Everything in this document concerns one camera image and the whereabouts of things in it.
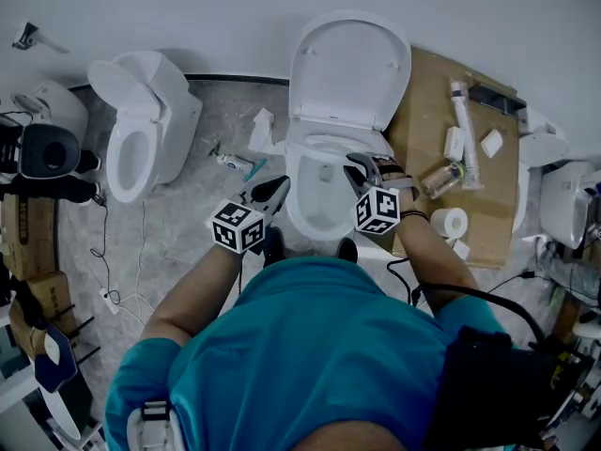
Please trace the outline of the white toilet lid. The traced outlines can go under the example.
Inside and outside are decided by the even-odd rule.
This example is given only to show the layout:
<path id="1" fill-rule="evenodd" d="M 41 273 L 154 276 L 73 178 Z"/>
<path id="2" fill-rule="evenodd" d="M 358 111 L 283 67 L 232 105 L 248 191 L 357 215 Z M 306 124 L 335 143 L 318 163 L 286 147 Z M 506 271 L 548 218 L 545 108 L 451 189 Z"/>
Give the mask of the white toilet lid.
<path id="1" fill-rule="evenodd" d="M 411 47 L 396 24 L 358 10 L 326 13 L 301 31 L 290 65 L 288 113 L 382 132 L 410 75 Z"/>

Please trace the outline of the small white rectangular box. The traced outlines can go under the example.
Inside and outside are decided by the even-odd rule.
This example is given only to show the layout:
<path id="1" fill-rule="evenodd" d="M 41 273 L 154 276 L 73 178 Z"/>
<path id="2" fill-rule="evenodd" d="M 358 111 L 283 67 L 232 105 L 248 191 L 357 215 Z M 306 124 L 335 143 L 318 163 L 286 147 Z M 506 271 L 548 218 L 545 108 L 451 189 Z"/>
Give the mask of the small white rectangular box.
<path id="1" fill-rule="evenodd" d="M 450 161 L 460 162 L 463 159 L 464 148 L 464 131 L 460 127 L 450 127 L 446 133 L 443 157 Z"/>

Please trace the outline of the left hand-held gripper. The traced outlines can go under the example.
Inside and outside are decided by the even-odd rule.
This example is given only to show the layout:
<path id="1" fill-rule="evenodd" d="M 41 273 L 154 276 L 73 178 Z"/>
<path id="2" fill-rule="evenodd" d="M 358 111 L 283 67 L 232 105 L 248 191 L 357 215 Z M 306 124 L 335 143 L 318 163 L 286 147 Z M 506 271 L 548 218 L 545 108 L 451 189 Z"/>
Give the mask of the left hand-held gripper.
<path id="1" fill-rule="evenodd" d="M 259 254 L 258 246 L 290 187 L 287 175 L 267 176 L 249 181 L 241 192 L 223 199 L 211 213 L 213 241 L 238 255 L 249 250 Z"/>

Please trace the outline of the large cardboard box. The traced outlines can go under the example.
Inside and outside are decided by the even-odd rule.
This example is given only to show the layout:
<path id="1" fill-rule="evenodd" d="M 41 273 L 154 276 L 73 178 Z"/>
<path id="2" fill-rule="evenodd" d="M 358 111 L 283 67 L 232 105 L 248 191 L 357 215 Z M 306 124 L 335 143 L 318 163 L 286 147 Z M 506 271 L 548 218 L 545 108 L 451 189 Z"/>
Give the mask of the large cardboard box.
<path id="1" fill-rule="evenodd" d="M 412 50 L 408 89 L 389 127 L 388 140 L 404 169 L 421 182 L 443 167 L 443 150 L 448 128 L 456 125 L 450 83 L 471 86 L 482 83 L 510 97 L 516 91 L 458 62 L 419 48 Z M 506 116 L 477 102 L 469 102 L 475 139 L 490 131 L 501 133 L 501 149 L 492 158 L 479 150 L 477 158 L 482 189 L 465 191 L 455 185 L 437 200 L 421 195 L 417 207 L 425 214 L 437 209 L 460 208 L 468 215 L 462 241 L 470 248 L 467 262 L 472 267 L 501 268 L 510 255 L 513 223 L 518 200 L 518 126 Z"/>

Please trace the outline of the black bag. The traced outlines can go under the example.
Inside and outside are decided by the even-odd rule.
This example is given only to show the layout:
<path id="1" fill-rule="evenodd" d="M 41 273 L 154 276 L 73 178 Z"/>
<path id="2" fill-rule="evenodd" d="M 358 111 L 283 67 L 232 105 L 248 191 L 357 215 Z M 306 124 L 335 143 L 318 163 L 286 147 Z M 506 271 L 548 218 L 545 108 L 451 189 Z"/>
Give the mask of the black bag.
<path id="1" fill-rule="evenodd" d="M 41 304 L 27 283 L 11 275 L 4 262 L 0 260 L 0 307 L 9 304 L 12 293 L 15 293 L 16 301 L 23 311 L 25 323 L 30 327 L 45 330 L 48 321 L 43 314 Z"/>

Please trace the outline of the black phone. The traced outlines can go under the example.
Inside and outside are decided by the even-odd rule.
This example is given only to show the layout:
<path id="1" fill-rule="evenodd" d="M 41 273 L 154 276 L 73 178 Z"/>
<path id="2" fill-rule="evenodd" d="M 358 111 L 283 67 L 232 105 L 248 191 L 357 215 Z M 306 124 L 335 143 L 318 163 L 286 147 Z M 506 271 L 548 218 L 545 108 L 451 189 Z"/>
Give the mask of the black phone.
<path id="1" fill-rule="evenodd" d="M 497 88 L 477 82 L 468 89 L 469 98 L 483 106 L 501 112 L 506 116 L 517 117 L 527 103 L 518 97 L 511 97 Z"/>

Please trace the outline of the person's left black shoe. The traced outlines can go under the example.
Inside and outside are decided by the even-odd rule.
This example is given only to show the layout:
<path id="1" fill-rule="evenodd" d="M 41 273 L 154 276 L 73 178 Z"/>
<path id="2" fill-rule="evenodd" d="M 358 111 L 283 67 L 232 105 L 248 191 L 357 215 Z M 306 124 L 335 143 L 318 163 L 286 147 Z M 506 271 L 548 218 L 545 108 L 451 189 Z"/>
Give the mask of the person's left black shoe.
<path id="1" fill-rule="evenodd" d="M 263 241 L 264 268 L 285 259 L 283 234 L 279 227 L 269 226 Z"/>

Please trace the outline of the person's teal shirt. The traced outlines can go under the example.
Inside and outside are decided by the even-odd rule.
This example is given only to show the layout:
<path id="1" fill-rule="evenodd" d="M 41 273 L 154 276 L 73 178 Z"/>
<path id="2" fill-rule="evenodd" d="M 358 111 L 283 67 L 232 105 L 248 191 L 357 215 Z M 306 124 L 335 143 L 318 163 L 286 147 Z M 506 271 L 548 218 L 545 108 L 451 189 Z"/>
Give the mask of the person's teal shirt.
<path id="1" fill-rule="evenodd" d="M 169 401 L 189 451 L 279 451 L 335 421 L 370 421 L 421 451 L 447 347 L 464 326 L 496 333 L 467 297 L 429 316 L 387 296 L 359 266 L 301 257 L 268 266 L 187 344 L 136 343 L 106 399 L 111 451 L 127 421 Z"/>

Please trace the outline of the small white square box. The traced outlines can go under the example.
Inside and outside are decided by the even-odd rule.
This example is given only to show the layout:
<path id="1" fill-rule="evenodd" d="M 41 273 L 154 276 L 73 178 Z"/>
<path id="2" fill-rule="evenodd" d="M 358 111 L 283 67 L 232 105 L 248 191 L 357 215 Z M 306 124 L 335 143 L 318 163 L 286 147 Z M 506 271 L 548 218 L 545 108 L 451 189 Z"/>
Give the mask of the small white square box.
<path id="1" fill-rule="evenodd" d="M 497 129 L 493 129 L 486 134 L 481 140 L 481 148 L 485 156 L 492 159 L 502 148 L 503 138 L 501 132 Z"/>

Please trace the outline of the person's right black shoe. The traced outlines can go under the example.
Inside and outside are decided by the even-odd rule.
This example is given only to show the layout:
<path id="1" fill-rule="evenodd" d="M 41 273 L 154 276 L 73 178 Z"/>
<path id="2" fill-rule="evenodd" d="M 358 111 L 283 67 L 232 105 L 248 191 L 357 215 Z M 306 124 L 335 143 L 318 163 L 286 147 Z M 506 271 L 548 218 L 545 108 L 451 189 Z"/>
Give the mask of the person's right black shoe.
<path id="1" fill-rule="evenodd" d="M 354 240 L 349 237 L 341 239 L 336 251 L 336 257 L 356 264 L 358 262 L 358 250 Z"/>

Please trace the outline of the white power strip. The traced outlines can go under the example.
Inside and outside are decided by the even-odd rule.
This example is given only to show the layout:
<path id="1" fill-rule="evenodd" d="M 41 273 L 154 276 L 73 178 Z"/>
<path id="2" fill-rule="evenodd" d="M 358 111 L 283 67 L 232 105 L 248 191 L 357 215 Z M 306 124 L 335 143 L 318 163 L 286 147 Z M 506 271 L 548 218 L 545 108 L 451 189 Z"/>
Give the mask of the white power strip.
<path id="1" fill-rule="evenodd" d="M 119 311 L 119 305 L 121 301 L 119 292 L 114 289 L 108 290 L 106 288 L 101 288 L 99 290 L 99 294 L 112 314 L 116 315 Z"/>

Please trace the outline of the person's left forearm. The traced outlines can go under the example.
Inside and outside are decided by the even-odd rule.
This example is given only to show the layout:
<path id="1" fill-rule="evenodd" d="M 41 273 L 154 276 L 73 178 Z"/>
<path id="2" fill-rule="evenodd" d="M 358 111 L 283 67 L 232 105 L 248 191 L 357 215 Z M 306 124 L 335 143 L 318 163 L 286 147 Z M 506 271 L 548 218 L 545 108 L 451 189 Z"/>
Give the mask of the person's left forearm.
<path id="1" fill-rule="evenodd" d="M 185 345 L 219 316 L 241 266 L 241 255 L 213 245 L 158 304 L 141 338 Z"/>

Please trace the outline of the person's black shoe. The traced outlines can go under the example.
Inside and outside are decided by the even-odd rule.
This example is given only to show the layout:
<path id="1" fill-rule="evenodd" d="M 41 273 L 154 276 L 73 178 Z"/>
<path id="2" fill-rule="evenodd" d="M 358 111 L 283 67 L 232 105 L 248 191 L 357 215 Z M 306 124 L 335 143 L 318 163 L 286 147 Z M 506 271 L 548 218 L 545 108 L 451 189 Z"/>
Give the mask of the person's black shoe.
<path id="1" fill-rule="evenodd" d="M 283 234 L 279 227 L 269 226 L 263 241 L 264 268 L 285 259 Z"/>
<path id="2" fill-rule="evenodd" d="M 354 240 L 349 237 L 341 239 L 336 251 L 336 257 L 356 264 L 358 262 L 358 250 Z"/>

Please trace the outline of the black rack with devices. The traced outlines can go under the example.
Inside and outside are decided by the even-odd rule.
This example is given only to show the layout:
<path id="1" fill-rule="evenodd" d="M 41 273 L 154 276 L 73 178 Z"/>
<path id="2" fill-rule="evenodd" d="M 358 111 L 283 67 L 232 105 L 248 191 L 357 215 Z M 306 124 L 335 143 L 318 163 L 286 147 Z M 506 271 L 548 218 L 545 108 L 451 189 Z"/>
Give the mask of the black rack with devices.
<path id="1" fill-rule="evenodd" d="M 574 323 L 573 347 L 560 375 L 567 391 L 543 432 L 544 451 L 601 451 L 601 311 Z"/>

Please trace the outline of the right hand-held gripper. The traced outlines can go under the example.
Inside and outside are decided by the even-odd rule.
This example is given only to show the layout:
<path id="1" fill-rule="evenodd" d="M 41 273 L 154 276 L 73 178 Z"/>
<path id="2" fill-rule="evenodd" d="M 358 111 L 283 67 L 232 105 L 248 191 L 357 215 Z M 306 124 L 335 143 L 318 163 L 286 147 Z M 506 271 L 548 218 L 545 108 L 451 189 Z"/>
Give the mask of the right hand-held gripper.
<path id="1" fill-rule="evenodd" d="M 413 199 L 419 195 L 411 177 L 388 180 L 382 184 L 369 153 L 347 154 L 350 164 L 344 172 L 357 197 L 354 205 L 354 227 L 357 231 L 384 235 L 400 222 L 399 194 L 411 190 Z"/>

